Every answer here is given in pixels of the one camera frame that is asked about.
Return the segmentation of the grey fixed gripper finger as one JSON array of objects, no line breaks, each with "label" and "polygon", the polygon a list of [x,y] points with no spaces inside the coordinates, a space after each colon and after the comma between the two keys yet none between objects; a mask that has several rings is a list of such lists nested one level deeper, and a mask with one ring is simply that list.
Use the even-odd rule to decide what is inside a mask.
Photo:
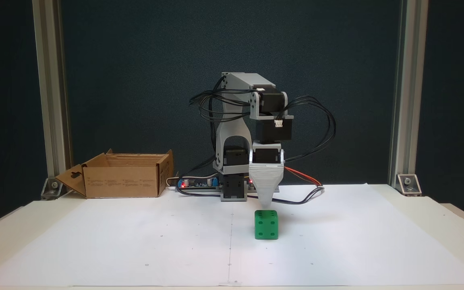
[{"label": "grey fixed gripper finger", "polygon": [[261,206],[270,206],[276,187],[282,181],[284,174],[283,163],[262,164],[249,163],[250,179],[257,191]]}]

